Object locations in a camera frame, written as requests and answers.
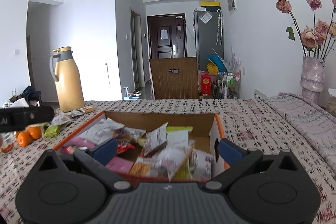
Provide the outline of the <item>pink snack bag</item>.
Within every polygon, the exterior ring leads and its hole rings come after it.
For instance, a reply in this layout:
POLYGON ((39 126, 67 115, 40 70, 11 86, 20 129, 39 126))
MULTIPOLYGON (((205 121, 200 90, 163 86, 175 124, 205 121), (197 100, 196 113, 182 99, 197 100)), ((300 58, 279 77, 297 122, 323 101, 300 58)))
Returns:
POLYGON ((114 173, 124 173, 127 174, 134 165, 133 161, 123 159, 121 157, 113 157, 110 162, 105 166, 107 169, 114 173))

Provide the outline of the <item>green white snack bag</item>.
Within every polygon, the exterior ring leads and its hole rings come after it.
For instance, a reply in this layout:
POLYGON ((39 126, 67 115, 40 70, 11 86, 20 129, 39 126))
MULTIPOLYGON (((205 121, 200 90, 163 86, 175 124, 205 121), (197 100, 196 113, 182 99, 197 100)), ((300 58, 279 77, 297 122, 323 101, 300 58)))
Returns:
POLYGON ((167 147, 187 147, 192 130, 190 126, 167 126, 167 147))

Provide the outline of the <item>white printed snack packet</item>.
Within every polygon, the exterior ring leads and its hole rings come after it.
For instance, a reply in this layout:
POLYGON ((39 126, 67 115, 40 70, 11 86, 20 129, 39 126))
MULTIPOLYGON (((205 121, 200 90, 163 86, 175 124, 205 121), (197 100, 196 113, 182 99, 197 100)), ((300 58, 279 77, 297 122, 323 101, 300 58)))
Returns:
POLYGON ((110 118, 102 119, 85 132, 79 135, 80 138, 99 145, 113 137, 114 132, 124 128, 124 124, 116 122, 110 118))

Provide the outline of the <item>orange cracker snack packet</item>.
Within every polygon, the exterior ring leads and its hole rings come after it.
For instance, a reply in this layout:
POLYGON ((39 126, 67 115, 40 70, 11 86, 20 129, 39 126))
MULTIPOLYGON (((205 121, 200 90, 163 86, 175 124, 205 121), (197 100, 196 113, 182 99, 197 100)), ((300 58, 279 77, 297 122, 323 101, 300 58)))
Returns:
POLYGON ((154 168, 155 159, 138 157, 131 167, 129 174, 139 177, 157 177, 158 171, 154 168))

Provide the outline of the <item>grey white snack packet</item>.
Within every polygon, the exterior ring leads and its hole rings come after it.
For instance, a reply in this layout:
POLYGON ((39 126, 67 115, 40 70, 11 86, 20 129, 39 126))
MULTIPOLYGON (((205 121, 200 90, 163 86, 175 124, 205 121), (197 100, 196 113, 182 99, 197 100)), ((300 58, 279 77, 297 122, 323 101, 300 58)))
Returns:
POLYGON ((169 181, 173 179, 189 179, 191 147, 166 147, 158 155, 153 164, 158 174, 166 174, 169 181))

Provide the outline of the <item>orange tangerine front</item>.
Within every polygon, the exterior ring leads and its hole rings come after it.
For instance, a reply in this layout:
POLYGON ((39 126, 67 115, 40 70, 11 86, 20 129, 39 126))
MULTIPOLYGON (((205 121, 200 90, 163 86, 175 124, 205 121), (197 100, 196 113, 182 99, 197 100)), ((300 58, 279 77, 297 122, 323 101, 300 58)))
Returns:
POLYGON ((21 131, 17 135, 17 142, 20 147, 26 147, 31 143, 30 134, 27 131, 21 131))

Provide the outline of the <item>orange tangerine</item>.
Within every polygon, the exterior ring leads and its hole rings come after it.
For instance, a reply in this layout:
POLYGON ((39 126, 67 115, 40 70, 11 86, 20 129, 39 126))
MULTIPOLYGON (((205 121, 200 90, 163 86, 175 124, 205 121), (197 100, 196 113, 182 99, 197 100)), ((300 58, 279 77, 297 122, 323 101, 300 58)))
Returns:
POLYGON ((33 140, 38 140, 42 137, 42 128, 41 126, 30 126, 27 128, 29 136, 33 140))
POLYGON ((17 142, 20 147, 26 147, 31 143, 30 134, 27 131, 21 131, 17 135, 17 142))

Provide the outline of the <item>orange tangerine rear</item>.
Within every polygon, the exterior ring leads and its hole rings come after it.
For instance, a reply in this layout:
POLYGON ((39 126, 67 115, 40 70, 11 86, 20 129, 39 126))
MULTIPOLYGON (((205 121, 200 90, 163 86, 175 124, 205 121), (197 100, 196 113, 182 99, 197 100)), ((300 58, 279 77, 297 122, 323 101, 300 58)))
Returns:
POLYGON ((29 136, 33 140, 38 140, 42 137, 42 128, 41 126, 30 126, 27 128, 29 136))

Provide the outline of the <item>beige thermos jug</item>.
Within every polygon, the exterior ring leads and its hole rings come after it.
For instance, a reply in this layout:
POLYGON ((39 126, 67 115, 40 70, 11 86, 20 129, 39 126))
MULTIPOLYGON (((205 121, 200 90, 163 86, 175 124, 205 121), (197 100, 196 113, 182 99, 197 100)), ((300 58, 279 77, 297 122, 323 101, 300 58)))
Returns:
POLYGON ((71 47, 52 50, 50 72, 55 82, 60 110, 70 112, 84 107, 80 73, 72 56, 71 47))

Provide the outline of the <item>calligraphy print tablecloth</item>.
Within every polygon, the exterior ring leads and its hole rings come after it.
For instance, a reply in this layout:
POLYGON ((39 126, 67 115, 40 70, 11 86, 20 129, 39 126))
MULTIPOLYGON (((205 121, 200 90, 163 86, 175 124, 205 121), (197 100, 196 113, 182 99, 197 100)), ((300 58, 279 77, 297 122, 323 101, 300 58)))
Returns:
MULTIPOLYGON (((224 135, 240 147, 255 147, 264 153, 278 153, 282 148, 289 148, 321 195, 314 223, 335 223, 335 172, 288 121, 261 100, 88 101, 87 105, 100 111, 130 113, 218 113, 224 124, 224 135)), ((40 138, 25 148, 15 145, 10 152, 1 153, 1 216, 7 223, 20 223, 15 194, 43 151, 53 148, 93 116, 90 113, 75 119, 56 137, 40 138)))

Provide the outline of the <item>red gift box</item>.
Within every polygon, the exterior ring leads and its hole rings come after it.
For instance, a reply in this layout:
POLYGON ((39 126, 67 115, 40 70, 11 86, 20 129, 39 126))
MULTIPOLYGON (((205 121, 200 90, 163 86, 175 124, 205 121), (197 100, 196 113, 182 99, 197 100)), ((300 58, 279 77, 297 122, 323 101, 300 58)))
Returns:
POLYGON ((202 72, 201 73, 201 92, 202 92, 202 96, 210 96, 211 95, 211 91, 212 91, 211 85, 212 85, 211 76, 206 72, 202 72))

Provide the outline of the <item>wooden chair back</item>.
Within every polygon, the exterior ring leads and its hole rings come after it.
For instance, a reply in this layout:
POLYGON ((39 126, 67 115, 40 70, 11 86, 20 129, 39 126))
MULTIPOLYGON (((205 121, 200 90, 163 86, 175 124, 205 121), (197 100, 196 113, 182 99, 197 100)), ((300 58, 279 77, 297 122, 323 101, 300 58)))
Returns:
POLYGON ((198 69, 195 57, 150 59, 154 98, 197 99, 198 69))

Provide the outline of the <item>pink textured vase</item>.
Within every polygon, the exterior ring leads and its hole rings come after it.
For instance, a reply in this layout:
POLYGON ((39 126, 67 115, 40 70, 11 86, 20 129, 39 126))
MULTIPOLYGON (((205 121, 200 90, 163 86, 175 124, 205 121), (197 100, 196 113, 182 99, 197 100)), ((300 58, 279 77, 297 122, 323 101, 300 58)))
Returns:
POLYGON ((302 96, 315 104, 325 85, 325 62, 316 57, 303 56, 300 85, 302 96))

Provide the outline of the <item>dark brown entrance door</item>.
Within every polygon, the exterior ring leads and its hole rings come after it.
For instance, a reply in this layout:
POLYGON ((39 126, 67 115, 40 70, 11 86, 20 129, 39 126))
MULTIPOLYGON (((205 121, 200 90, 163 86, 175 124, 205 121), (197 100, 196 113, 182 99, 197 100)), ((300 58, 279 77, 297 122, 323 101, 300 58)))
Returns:
POLYGON ((187 57, 185 14, 147 17, 150 59, 187 57))

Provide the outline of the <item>grey refrigerator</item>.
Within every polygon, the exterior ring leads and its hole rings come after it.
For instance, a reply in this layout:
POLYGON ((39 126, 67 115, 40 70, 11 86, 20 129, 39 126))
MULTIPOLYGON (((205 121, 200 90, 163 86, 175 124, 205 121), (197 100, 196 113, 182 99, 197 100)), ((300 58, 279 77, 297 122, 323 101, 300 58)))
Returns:
POLYGON ((224 57, 224 31, 220 9, 210 11, 198 8, 194 11, 195 54, 200 71, 207 70, 213 55, 224 57))

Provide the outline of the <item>yellow box on refrigerator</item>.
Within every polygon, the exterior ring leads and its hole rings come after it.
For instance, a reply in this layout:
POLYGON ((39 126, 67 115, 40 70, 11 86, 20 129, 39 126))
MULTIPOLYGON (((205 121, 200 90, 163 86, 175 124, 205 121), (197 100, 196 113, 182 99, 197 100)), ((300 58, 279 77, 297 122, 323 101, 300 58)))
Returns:
POLYGON ((201 1, 201 6, 220 7, 221 4, 219 2, 201 1))

